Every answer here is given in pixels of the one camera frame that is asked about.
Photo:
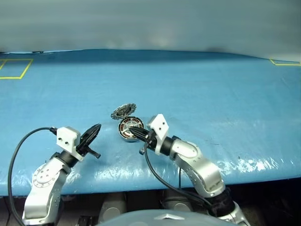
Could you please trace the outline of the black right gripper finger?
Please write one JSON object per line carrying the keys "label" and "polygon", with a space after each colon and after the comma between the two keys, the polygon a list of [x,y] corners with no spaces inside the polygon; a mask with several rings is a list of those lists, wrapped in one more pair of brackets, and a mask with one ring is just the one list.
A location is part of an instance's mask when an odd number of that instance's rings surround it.
{"label": "black right gripper finger", "polygon": [[131,133],[133,135],[147,135],[149,133],[148,130],[144,129],[144,128],[140,128],[140,127],[134,127],[134,126],[131,126],[129,127],[129,130],[131,131]]}
{"label": "black right gripper finger", "polygon": [[144,132],[131,132],[132,134],[132,140],[133,141],[138,141],[138,140],[141,140],[141,141],[145,141],[146,140],[146,136],[148,135],[148,133],[144,133]]}

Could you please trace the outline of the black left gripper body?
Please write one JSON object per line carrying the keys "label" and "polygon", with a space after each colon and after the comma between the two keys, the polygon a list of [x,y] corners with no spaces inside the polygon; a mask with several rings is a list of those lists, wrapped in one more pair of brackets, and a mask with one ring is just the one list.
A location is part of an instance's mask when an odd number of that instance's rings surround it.
{"label": "black left gripper body", "polygon": [[92,150],[89,147],[88,143],[79,144],[76,148],[76,151],[82,157],[85,157],[88,153],[93,155],[95,158],[100,158],[101,157],[101,155],[99,153],[95,152],[94,150]]}

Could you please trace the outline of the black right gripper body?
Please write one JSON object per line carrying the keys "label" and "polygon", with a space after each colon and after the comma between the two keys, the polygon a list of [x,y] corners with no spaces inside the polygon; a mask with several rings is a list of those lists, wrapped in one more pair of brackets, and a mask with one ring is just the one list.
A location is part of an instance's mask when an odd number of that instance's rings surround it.
{"label": "black right gripper body", "polygon": [[144,141],[144,146],[139,150],[139,154],[144,154],[147,149],[155,151],[157,145],[156,133],[150,130]]}

